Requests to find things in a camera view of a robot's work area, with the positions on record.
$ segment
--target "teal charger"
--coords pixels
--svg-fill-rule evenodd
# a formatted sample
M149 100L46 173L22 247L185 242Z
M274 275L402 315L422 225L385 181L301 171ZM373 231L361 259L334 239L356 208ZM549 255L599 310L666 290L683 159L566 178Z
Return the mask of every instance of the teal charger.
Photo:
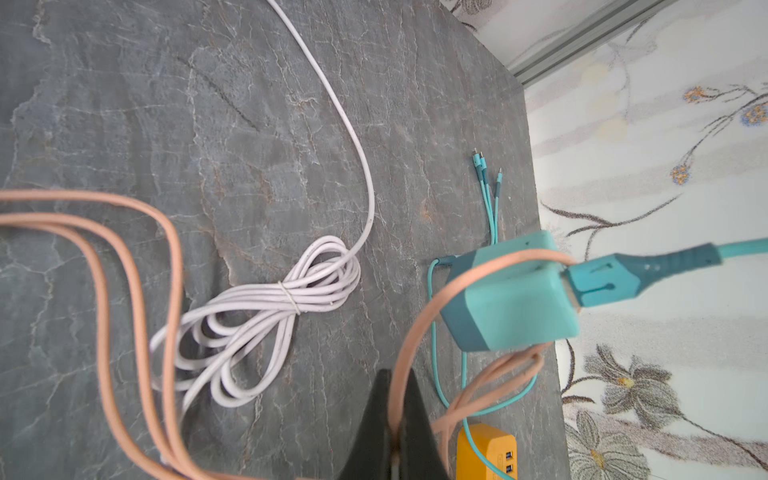
M531 233L452 259L448 281L481 263L531 248L558 249L549 232ZM562 265L543 260L508 266L454 297L443 307L442 318L464 352L515 349L576 336L578 316L562 273Z

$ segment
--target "gray flower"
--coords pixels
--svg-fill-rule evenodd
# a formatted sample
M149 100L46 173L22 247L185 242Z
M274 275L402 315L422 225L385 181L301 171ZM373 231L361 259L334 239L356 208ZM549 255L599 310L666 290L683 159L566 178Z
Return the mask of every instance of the gray flower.
M573 480L648 478L648 461L624 433L601 435L592 417L584 410L576 415L576 426L578 431L565 424Z
M634 409L640 422L654 429L683 417L677 394L667 385L672 374L658 365L642 363L633 356L629 369L625 369L616 362L610 347L598 345L598 354L584 360L584 369L607 382L602 399L606 413Z
M492 2L493 0L458 0L467 15L477 15L481 10L490 7Z

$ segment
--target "gray metal trim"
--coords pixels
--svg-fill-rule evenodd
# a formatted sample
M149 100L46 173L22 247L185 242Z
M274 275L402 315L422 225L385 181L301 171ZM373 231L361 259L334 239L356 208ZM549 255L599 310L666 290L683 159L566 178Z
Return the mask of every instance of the gray metal trim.
M614 0L520 65L513 75L524 87L648 20L676 0Z

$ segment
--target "charger block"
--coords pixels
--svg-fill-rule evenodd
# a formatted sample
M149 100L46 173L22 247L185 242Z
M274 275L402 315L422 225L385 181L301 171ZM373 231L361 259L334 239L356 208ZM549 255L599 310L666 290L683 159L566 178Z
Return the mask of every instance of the charger block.
M483 247L456 257L448 281L489 260L527 249L558 248L547 231ZM509 266L454 297L443 307L442 318L465 352L515 349L576 336L578 317L562 272L562 265L548 261Z
M469 432L480 453L499 470L517 480L518 441L515 437L485 423L470 425ZM501 480L472 450L464 429L458 434L456 446L456 480Z

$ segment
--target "gray marble surface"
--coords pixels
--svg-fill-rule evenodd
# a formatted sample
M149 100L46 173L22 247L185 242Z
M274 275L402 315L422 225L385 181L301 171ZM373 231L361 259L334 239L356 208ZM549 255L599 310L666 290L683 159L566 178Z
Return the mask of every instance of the gray marble surface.
M376 223L361 286L336 312L300 317L273 386L238 409L203 396L184 435L209 468L334 478L376 370L392 366L425 304L429 261L488 242L469 151L504 168L503 237L538 228L536 193L520 85L438 2L283 3L361 137ZM266 2L5 0L0 71L0 181L107 190L160 208L184 243L186 306L278 280L318 236L351 245L362 229L351 141ZM101 205L2 206L51 208L126 239L158 328L168 266L157 225ZM96 244L111 281L121 412L156 455L137 403L126 283L114 253ZM0 293L0 479L146 478L98 401L94 299L79 252L51 235L3 230ZM439 353L455 393L458 350L444 327ZM239 370L244 382L263 357ZM487 361L472 356L472 371ZM426 344L415 370L434 418L442 406ZM531 394L486 421L517 436L521 478L568 478L554 351Z

